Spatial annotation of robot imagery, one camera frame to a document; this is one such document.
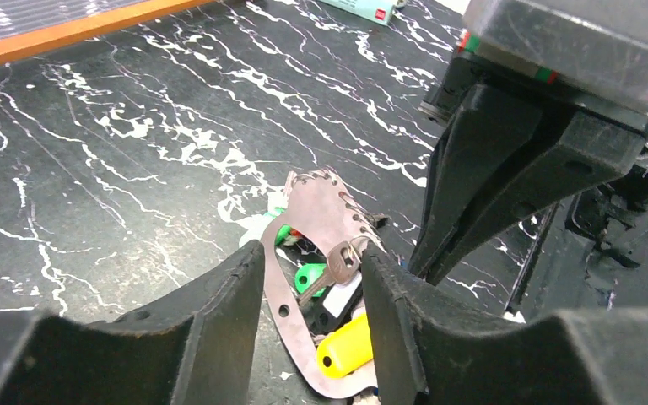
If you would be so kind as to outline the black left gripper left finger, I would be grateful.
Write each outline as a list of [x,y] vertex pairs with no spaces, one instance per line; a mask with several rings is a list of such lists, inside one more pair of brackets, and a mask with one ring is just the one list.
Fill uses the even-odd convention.
[[245,404],[265,254],[217,267],[115,321],[0,311],[0,404]]

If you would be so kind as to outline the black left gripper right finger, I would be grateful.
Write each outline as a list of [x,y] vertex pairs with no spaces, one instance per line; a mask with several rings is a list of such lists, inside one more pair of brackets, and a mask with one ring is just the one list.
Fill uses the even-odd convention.
[[648,308],[521,324],[450,297],[377,247],[361,270],[384,404],[648,404]]

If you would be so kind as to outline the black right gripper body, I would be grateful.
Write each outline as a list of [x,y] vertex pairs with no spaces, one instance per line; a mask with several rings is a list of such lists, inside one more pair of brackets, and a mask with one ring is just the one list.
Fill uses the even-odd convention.
[[648,185],[648,1],[471,1],[419,108],[445,131],[476,84],[534,101],[543,117],[582,111],[640,132],[629,173],[602,185]]

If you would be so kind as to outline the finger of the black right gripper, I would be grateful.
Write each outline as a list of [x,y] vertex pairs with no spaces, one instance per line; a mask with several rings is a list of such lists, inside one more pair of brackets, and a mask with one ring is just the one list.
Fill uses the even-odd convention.
[[420,277],[444,277],[495,233],[486,219],[505,162],[528,143],[542,107],[492,85],[463,98],[436,147],[426,189],[425,219],[408,264]]
[[[543,117],[501,170],[484,216],[496,231],[485,241],[561,199],[627,175],[644,144],[640,132],[582,111]],[[422,278],[436,285],[445,277]]]

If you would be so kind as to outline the black key tag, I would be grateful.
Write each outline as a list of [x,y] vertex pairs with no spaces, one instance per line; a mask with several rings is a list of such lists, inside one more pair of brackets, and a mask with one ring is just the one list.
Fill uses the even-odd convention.
[[305,322],[314,335],[336,331],[351,320],[351,312],[363,297],[362,275],[357,272],[346,284],[334,284],[305,314]]

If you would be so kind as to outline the yellow key tag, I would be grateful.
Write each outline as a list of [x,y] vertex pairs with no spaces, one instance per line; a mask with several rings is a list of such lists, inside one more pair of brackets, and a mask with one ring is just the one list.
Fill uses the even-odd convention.
[[374,358],[368,316],[356,316],[325,337],[316,348],[316,363],[328,378],[340,379]]

